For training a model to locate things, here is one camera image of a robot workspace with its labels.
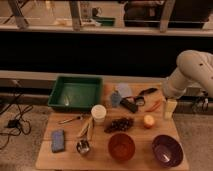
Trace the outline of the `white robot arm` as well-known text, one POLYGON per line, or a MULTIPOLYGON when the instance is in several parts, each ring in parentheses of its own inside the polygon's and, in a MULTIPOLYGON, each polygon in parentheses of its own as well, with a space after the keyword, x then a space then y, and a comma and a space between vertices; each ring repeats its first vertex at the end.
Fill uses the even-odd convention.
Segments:
POLYGON ((176 59, 176 69, 162 83, 166 98, 164 118, 170 120, 175 100, 184 95, 189 85, 198 83, 213 98, 213 54, 197 50, 185 50, 176 59))

